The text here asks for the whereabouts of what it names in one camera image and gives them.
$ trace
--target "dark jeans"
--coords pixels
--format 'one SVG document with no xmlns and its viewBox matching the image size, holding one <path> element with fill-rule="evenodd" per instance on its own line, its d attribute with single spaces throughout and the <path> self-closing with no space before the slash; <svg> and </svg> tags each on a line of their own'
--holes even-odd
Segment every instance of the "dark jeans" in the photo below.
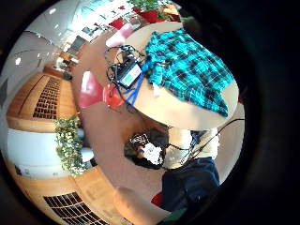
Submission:
<svg viewBox="0 0 300 225">
<path fill-rule="evenodd" d="M 211 157 L 200 157 L 162 176 L 161 208 L 174 211 L 190 207 L 219 186 L 218 171 Z"/>
</svg>

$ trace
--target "cable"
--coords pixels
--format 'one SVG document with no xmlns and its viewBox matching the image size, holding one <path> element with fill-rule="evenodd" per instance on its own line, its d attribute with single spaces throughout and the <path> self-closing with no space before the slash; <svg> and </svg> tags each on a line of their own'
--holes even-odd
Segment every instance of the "cable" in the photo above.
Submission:
<svg viewBox="0 0 300 225">
<path fill-rule="evenodd" d="M 228 124 L 226 124 L 221 130 L 219 130 L 217 132 L 217 134 L 215 134 L 207 143 L 205 143 L 203 146 L 201 146 L 199 149 L 197 149 L 196 151 L 193 152 L 193 156 L 192 157 L 188 157 L 187 160 L 192 160 L 195 159 L 196 156 L 199 155 L 199 153 L 204 149 L 204 147 L 209 144 L 226 126 L 228 126 L 229 124 L 232 124 L 235 121 L 240 121 L 240 120 L 245 120 L 244 118 L 238 118 L 238 119 L 233 119 L 231 122 L 229 122 Z"/>
<path fill-rule="evenodd" d="M 118 61 L 118 63 L 116 63 L 116 64 L 113 64 L 107 57 L 108 52 L 110 52 L 112 49 L 121 49 L 121 52 L 119 52 L 116 55 L 116 58 L 117 58 L 117 61 Z M 123 63 L 121 63 L 118 57 L 119 57 L 120 54 L 123 54 L 123 53 L 125 53 L 126 60 Z M 118 78 L 118 69 L 120 67 L 123 67 L 124 64 L 128 61 L 129 58 L 133 58 L 140 67 L 141 62 L 143 62 L 143 60 L 144 60 L 143 59 L 144 56 L 145 55 L 142 52 L 137 51 L 134 47 L 132 47 L 130 45 L 114 46 L 114 47 L 111 47 L 108 50 L 106 50 L 105 53 L 104 53 L 105 60 L 107 61 L 108 65 L 109 65 L 106 69 L 106 77 L 107 77 L 107 79 L 109 80 L 110 83 L 114 84 L 114 88 L 117 90 L 117 92 L 120 95 L 121 99 L 127 104 L 127 110 L 130 113 L 135 113 L 137 111 L 136 109 L 134 109 L 134 107 L 132 105 L 134 104 L 135 99 L 138 95 L 138 91 L 140 89 L 142 79 L 143 79 L 143 72 L 139 75 L 139 80 L 138 80 L 138 84 L 136 85 L 136 87 L 128 89 L 126 92 L 122 93 L 121 90 L 120 90 L 119 83 L 118 83 L 118 80 L 119 80 L 119 78 Z M 129 95 L 129 97 L 127 99 L 125 99 L 124 94 L 126 94 L 130 91 L 133 91 L 133 93 L 131 93 Z"/>
</svg>

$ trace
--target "potted plant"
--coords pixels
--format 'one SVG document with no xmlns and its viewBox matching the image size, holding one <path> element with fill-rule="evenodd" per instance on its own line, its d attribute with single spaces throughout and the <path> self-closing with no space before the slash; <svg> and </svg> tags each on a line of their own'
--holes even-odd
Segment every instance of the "potted plant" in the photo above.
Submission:
<svg viewBox="0 0 300 225">
<path fill-rule="evenodd" d="M 83 141 L 78 136 L 79 118 L 77 115 L 69 119 L 54 120 L 56 133 L 56 153 L 62 161 L 62 168 L 70 171 L 72 176 L 82 174 L 86 170 L 81 149 Z"/>
<path fill-rule="evenodd" d="M 160 10 L 161 6 L 158 0 L 127 0 L 133 10 L 145 18 L 150 23 L 161 22 L 167 19 L 167 16 Z"/>
</svg>

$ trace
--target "green plant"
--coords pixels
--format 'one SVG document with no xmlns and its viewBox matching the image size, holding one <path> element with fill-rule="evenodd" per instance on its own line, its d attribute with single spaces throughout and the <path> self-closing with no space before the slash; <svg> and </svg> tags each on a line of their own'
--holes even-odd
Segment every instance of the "green plant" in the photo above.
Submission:
<svg viewBox="0 0 300 225">
<path fill-rule="evenodd" d="M 81 149 L 83 141 L 78 137 L 77 128 L 79 118 L 77 115 L 69 119 L 55 119 L 56 153 L 62 161 L 62 168 L 70 171 L 72 176 L 82 174 L 86 170 Z"/>
<path fill-rule="evenodd" d="M 127 0 L 136 8 L 140 8 L 141 11 L 147 11 L 152 9 L 158 9 L 158 0 Z"/>
</svg>

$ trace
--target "white wall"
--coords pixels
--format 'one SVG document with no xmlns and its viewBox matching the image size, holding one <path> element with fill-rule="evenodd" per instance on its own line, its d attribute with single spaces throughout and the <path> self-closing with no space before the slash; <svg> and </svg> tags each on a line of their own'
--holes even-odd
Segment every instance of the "white wall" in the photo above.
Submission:
<svg viewBox="0 0 300 225">
<path fill-rule="evenodd" d="M 38 37 L 30 32 L 23 32 L 4 64 L 0 85 L 8 79 L 7 94 L 9 95 L 16 88 L 16 85 L 20 84 L 20 81 L 28 80 L 37 71 L 42 71 L 45 64 L 54 62 L 60 52 L 60 49 L 45 38 Z M 16 59 L 19 57 L 21 63 L 16 65 Z"/>
<path fill-rule="evenodd" d="M 6 112 L 10 102 L 26 81 L 38 71 L 42 71 L 46 64 L 54 62 L 60 52 L 60 49 L 45 38 L 30 32 L 23 32 L 10 51 L 0 76 L 0 87 L 7 81 L 7 97 L 0 109 L 0 148 L 4 158 L 8 150 Z M 19 57 L 21 63 L 16 65 L 16 59 Z"/>
<path fill-rule="evenodd" d="M 79 0 L 62 0 L 57 2 L 40 14 L 25 30 L 39 33 L 46 39 L 51 40 L 56 46 L 61 47 L 79 2 Z M 49 12 L 53 8 L 56 11 L 50 14 Z"/>
<path fill-rule="evenodd" d="M 54 133 L 8 129 L 7 159 L 21 169 L 22 175 L 47 179 L 69 174 L 63 171 L 55 148 Z"/>
</svg>

